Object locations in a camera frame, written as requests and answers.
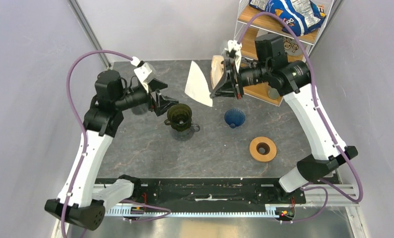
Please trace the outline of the dark green glass dripper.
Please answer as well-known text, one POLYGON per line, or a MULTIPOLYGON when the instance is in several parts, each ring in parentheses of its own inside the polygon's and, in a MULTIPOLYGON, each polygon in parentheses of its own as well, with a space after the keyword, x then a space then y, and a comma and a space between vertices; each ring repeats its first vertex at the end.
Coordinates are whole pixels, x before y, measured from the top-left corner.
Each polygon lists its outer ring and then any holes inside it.
POLYGON ((167 118, 164 124, 172 129, 181 132, 192 126, 192 110, 186 104, 176 104, 167 111, 167 118))

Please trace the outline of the white paper coffee filter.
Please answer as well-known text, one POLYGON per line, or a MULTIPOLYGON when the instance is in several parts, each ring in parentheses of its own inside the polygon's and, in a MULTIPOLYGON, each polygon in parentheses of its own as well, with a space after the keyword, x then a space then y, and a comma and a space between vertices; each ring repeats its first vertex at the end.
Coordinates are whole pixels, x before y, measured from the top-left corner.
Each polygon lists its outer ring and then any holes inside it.
POLYGON ((198 103, 213 107, 207 80, 195 61, 191 61, 184 93, 198 103))

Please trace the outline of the blue ribbed cone dripper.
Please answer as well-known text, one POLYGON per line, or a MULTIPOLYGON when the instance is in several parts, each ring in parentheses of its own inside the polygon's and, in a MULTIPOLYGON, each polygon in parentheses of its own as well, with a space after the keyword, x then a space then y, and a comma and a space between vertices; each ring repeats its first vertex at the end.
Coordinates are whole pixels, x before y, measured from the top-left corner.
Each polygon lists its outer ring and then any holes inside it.
POLYGON ((230 128, 236 128, 244 124, 246 117, 241 110, 230 109, 224 114, 224 120, 230 128))

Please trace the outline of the clear glass coffee server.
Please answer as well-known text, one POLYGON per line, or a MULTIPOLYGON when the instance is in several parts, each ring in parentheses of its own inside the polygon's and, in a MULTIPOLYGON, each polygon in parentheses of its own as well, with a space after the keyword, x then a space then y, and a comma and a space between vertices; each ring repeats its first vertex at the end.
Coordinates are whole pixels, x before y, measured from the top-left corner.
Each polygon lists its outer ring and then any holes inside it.
POLYGON ((183 130, 183 131, 177 131, 174 129, 170 130, 170 134, 172 137, 178 141, 187 141, 191 139, 194 135, 195 132, 200 131, 200 126, 196 123, 192 123, 191 127, 183 130))

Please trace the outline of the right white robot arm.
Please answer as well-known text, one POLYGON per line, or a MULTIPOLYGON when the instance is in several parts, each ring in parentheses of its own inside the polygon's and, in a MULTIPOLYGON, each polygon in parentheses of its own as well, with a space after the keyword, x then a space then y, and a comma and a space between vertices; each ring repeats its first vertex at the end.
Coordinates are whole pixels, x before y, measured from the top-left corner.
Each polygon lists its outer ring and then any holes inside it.
POLYGON ((245 87, 267 83, 293 110, 311 153, 277 181, 273 197, 285 203, 296 189, 336 170, 355 158, 358 150, 338 135, 318 98, 313 71, 301 60, 288 60, 281 36, 266 34, 255 39, 257 60, 254 66, 241 66, 241 47, 236 40, 227 42, 220 68, 212 70, 210 97, 240 99, 245 87))

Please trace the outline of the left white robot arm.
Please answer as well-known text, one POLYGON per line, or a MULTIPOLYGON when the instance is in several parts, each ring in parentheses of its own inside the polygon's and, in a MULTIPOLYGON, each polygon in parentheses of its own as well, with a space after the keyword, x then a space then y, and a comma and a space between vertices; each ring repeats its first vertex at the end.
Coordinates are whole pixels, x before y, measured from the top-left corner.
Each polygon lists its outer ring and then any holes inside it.
POLYGON ((178 103, 161 94, 165 88, 167 84, 156 78, 129 87, 116 70, 98 74, 96 94, 80 122, 81 139, 75 162, 58 196, 46 201, 48 213, 64 223, 93 231, 101 225, 106 211, 117 203, 141 199, 140 180, 131 176, 122 175, 99 192, 93 189, 102 160, 124 119, 123 112, 146 106, 157 116, 164 114, 178 103))

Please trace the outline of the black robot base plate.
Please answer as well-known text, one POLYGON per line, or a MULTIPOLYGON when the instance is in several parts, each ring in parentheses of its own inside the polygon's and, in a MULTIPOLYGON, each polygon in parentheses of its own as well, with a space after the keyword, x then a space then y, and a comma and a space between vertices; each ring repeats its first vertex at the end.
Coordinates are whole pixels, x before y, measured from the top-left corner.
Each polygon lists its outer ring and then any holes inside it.
POLYGON ((172 212, 262 212, 265 206, 305 204, 303 191, 283 194, 277 178, 141 178, 133 201, 172 212))

